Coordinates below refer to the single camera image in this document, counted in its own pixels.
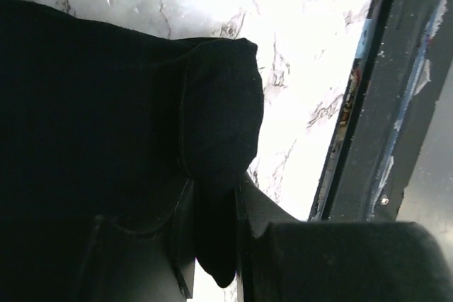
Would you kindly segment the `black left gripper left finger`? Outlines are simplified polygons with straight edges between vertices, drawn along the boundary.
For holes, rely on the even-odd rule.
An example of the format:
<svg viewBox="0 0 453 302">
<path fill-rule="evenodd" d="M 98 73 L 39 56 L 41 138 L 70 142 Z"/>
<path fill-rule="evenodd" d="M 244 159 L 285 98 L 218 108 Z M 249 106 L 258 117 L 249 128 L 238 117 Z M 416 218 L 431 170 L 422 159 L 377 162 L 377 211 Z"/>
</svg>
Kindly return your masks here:
<svg viewBox="0 0 453 302">
<path fill-rule="evenodd" d="M 1 222 L 2 301 L 186 301 L 194 184 L 174 178 L 124 219 Z"/>
</svg>

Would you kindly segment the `black underwear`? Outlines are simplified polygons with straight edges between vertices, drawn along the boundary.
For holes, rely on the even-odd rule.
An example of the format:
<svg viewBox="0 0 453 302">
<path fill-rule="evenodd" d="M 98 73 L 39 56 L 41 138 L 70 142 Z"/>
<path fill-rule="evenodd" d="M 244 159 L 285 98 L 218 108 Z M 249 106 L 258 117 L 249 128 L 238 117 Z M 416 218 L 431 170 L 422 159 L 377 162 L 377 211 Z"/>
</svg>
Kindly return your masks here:
<svg viewBox="0 0 453 302">
<path fill-rule="evenodd" d="M 228 286 L 234 190 L 263 121 L 257 52 L 1 0 L 1 217 L 118 219 L 183 174 L 197 186 L 196 258 Z"/>
</svg>

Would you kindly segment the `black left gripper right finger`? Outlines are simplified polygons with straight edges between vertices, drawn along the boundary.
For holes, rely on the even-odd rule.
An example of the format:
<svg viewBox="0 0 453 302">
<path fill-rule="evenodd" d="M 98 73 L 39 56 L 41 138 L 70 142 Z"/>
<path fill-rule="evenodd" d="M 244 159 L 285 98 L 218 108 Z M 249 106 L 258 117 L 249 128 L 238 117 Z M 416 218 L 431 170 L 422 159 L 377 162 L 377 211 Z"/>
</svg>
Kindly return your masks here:
<svg viewBox="0 0 453 302">
<path fill-rule="evenodd" d="M 235 190 L 240 301 L 451 301 L 434 237 L 413 222 L 304 222 L 247 173 Z"/>
</svg>

